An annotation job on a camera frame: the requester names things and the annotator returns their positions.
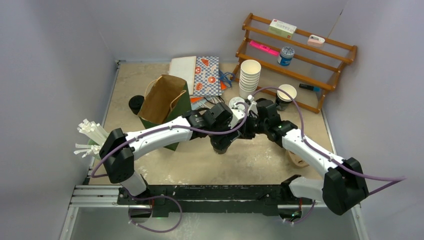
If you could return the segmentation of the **dark takeout coffee cup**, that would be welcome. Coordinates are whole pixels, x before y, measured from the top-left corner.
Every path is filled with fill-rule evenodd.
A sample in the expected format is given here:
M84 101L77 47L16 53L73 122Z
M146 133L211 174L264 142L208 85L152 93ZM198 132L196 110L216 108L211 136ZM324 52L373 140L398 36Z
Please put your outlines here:
M227 152L228 148L228 146L214 146L213 150L216 154L223 155Z

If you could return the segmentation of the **green paper bag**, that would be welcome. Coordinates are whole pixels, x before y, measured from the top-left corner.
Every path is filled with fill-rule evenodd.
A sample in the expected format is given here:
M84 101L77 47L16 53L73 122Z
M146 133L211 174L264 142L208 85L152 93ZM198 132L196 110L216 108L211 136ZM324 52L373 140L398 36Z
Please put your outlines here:
M137 116L146 129L157 127L191 111L187 82L177 76L162 74L149 83Z

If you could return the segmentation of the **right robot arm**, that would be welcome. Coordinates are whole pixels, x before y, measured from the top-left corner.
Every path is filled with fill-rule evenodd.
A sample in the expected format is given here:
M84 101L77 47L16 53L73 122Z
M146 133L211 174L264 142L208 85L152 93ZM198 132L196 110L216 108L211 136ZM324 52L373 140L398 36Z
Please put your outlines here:
M282 120L272 100L246 99L248 116L242 127L242 137L252 139L264 134L279 147L291 152L313 167L321 179L294 175L285 180L280 196L288 204L299 198L325 203L334 214L341 216L369 196L366 181L358 160L344 159L302 135L302 130L289 120Z

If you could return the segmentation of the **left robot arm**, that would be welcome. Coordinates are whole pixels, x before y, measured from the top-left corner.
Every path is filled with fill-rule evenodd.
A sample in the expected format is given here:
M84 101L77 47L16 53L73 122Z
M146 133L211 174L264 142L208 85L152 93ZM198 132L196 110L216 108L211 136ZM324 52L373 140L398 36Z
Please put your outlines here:
M135 161L154 150L196 138L237 137L237 131L246 121L241 109L232 109L223 103L204 111L190 110L177 118L140 131L110 132L100 151L110 183L120 184L129 191L129 197L138 205L149 199L148 184L136 173Z

